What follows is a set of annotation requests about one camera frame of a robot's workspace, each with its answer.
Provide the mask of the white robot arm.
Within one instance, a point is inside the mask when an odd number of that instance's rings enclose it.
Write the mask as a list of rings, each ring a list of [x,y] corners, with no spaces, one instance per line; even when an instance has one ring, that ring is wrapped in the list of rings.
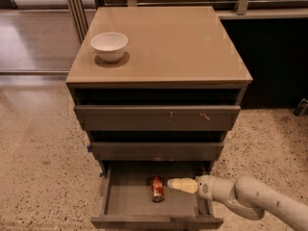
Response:
[[[269,212],[295,231],[308,231],[308,206],[263,182],[248,176],[237,180],[201,175],[192,178],[172,178],[167,181],[171,189],[196,193],[200,198],[223,204],[243,218],[258,220]]]

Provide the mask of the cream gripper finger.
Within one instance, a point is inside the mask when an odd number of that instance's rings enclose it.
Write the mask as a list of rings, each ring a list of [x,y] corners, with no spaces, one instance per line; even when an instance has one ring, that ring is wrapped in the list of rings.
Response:
[[[192,178],[173,178],[167,180],[167,185],[184,193],[196,193],[198,190],[197,182]]]

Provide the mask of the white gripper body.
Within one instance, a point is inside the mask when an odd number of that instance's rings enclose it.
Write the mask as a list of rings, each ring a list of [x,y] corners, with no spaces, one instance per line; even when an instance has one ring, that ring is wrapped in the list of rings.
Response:
[[[196,177],[196,183],[198,186],[197,195],[206,200],[213,200],[213,186],[215,183],[215,177],[210,175],[202,175]]]

